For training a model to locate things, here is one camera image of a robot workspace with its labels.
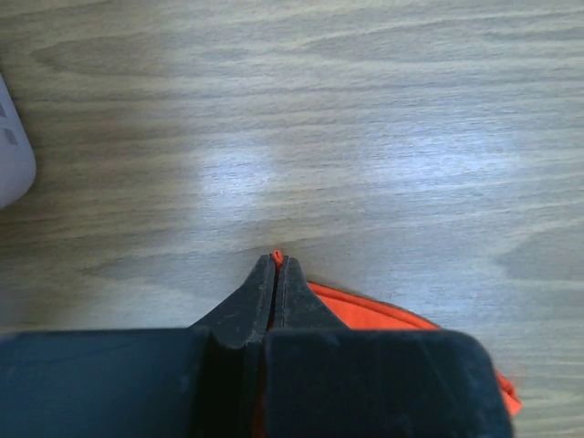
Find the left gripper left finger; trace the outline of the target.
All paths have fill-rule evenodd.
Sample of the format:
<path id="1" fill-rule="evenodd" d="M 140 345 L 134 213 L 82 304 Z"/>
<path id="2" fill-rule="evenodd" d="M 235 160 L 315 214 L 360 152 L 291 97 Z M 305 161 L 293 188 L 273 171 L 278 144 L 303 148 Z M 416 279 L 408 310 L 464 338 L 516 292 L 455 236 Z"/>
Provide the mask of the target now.
<path id="1" fill-rule="evenodd" d="M 261 256 L 233 294 L 187 328 L 28 331 L 1 341 L 4 437 L 190 437 L 208 346 L 266 324 L 276 264 Z"/>

